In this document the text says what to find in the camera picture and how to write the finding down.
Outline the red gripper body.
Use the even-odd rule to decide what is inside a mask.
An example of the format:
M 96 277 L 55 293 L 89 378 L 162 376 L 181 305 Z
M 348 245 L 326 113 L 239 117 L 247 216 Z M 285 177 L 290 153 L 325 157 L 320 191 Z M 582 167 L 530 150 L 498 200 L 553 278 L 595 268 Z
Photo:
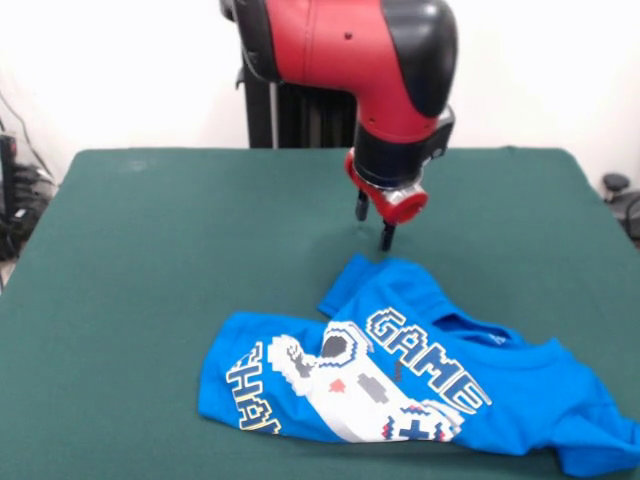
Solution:
M 355 154 L 349 149 L 345 158 L 345 171 L 358 191 L 364 190 L 384 220 L 393 224 L 404 224 L 411 221 L 427 205 L 429 195 L 419 182 L 401 189 L 381 189 L 364 181 L 355 170 Z

